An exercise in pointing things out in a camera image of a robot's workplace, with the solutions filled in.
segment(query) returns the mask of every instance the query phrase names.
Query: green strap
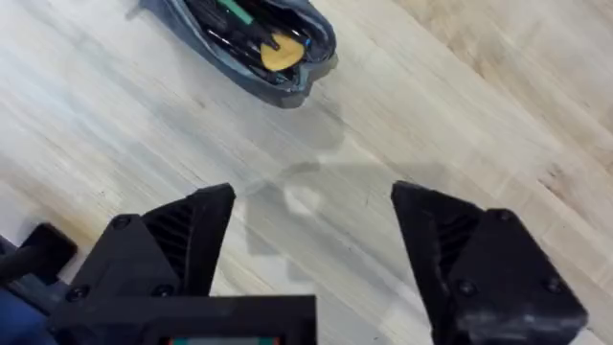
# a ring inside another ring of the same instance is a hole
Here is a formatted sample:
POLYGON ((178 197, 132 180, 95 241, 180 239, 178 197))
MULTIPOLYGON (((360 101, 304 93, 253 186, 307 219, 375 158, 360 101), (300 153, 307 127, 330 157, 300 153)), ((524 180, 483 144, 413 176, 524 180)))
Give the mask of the green strap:
POLYGON ((234 0, 217 0, 223 6, 227 7, 232 13, 234 13, 245 24, 249 25, 253 22, 253 17, 247 13, 239 4, 234 0))
POLYGON ((260 338, 259 345, 275 345, 275 338, 260 338))

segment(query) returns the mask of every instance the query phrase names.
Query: light wood surface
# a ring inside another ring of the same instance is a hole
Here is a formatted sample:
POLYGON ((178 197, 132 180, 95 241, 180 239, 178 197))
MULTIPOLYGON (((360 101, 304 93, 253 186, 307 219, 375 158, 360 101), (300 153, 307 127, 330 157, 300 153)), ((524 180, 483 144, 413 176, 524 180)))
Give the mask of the light wood surface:
MULTIPOLYGON (((323 344, 429 344, 397 179, 515 210, 613 344, 613 3, 315 0, 339 63, 294 110, 133 0, 4 0, 0 218, 83 254, 111 217, 230 182, 216 294, 315 292, 323 344)), ((72 270, 65 274, 70 278, 72 270)))

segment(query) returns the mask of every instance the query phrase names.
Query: black plastic part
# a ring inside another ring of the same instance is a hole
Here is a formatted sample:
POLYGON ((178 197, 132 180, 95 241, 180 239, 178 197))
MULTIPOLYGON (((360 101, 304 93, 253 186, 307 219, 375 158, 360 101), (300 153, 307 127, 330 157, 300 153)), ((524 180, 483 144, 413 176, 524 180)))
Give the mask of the black plastic part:
POLYGON ((53 225, 39 224, 19 249, 0 257, 0 285, 31 273, 51 285, 76 253, 77 246, 53 225))
POLYGON ((219 185, 113 219, 50 317, 57 342, 274 336, 316 344, 314 296, 208 297, 234 199, 219 185))
POLYGON ((587 312, 509 210, 397 182, 402 237, 436 345, 569 344, 587 312))

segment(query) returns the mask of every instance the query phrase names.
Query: display screen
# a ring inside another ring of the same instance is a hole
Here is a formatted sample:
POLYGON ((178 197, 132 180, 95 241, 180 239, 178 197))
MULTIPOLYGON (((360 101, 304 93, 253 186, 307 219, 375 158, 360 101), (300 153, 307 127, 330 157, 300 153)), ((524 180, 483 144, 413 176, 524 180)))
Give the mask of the display screen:
POLYGON ((168 345, 281 345, 276 337, 174 338, 168 345))

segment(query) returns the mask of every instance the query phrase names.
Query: bag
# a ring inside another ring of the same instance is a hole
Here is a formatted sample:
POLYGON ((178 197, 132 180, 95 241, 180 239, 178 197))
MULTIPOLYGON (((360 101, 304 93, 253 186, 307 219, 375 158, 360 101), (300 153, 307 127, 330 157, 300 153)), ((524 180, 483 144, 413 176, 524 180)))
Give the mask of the bag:
POLYGON ((257 52, 236 49, 244 34, 215 11, 216 0, 141 0, 175 35, 206 58, 228 78, 263 101, 295 107, 307 97, 312 83, 336 64, 336 37, 328 20, 308 0, 240 0, 263 26, 292 33, 306 46, 296 65, 280 72, 257 66, 257 52))

